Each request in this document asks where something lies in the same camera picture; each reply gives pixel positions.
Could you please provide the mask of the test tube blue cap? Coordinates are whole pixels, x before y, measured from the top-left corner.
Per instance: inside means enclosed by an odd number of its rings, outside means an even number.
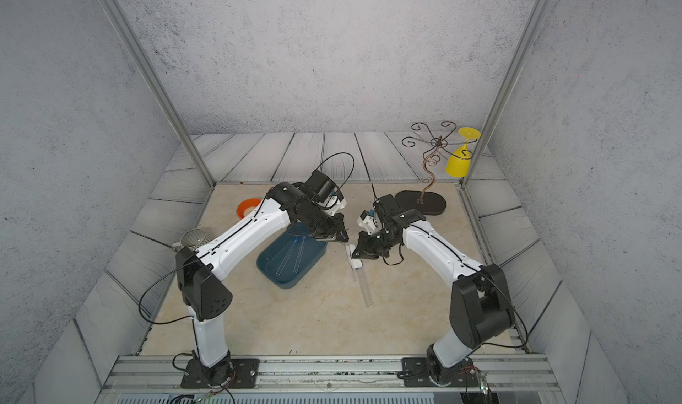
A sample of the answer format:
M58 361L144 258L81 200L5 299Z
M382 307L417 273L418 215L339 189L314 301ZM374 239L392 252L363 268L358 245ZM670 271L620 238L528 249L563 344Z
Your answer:
M295 259L295 265L293 269L294 274L299 274L305 269L305 265L307 264L305 252L307 251L309 242L310 240L307 237L300 237L298 240L298 253Z
M347 260L348 260L348 262L349 262L350 267L352 267L353 269L355 269L355 268L356 268L356 262L355 262L355 259L353 258L353 252L354 252L354 250L355 250L355 245L353 245L353 244L346 244L346 245L344 246L344 248L345 248L346 258L347 258Z
M280 277L282 275L282 272L284 271L287 263L289 262L289 259L291 258L291 254L293 253L294 249L298 246L298 238L295 238L291 244L289 245L289 248L287 249L287 252L282 256L280 265L277 268L276 271L276 276Z
M366 308L370 308L373 305L373 299L369 289L369 282L363 268L358 268L355 270L356 281L359 284L362 300Z

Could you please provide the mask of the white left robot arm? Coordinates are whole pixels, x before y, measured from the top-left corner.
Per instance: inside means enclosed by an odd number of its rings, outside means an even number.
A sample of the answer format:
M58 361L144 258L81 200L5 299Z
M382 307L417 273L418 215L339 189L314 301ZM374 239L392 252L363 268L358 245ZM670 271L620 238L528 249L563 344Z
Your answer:
M223 281L254 249L292 224L303 223L318 241L348 242L346 199L328 178L282 182L266 193L253 212L215 240L176 256L177 282L195 336L194 361L215 384L231 373L224 313L233 300Z

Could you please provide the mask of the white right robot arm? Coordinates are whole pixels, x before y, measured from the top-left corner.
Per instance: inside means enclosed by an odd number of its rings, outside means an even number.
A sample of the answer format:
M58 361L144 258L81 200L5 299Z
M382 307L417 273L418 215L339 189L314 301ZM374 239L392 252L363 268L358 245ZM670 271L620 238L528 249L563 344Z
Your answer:
M499 266L483 265L466 256L416 210L385 217L374 233L360 232L351 258L387 258L395 246L416 253L450 287L450 328L426 352L426 372L432 383L449 386L466 370L463 362L474 351L513 325L506 277Z

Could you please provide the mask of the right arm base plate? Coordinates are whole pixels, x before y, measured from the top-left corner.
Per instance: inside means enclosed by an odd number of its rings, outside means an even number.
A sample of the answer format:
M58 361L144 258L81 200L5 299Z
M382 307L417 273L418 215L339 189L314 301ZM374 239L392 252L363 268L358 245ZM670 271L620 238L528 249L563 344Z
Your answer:
M410 357L401 360L396 373L406 387L475 388L480 385L478 370L471 359L443 368L435 359Z

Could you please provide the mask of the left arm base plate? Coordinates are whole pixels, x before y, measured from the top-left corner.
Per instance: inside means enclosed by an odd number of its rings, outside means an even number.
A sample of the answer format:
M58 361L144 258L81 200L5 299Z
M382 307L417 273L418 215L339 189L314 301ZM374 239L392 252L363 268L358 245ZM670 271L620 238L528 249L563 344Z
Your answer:
M184 369L181 389L254 389L259 375L257 358L228 359L212 368L193 358Z

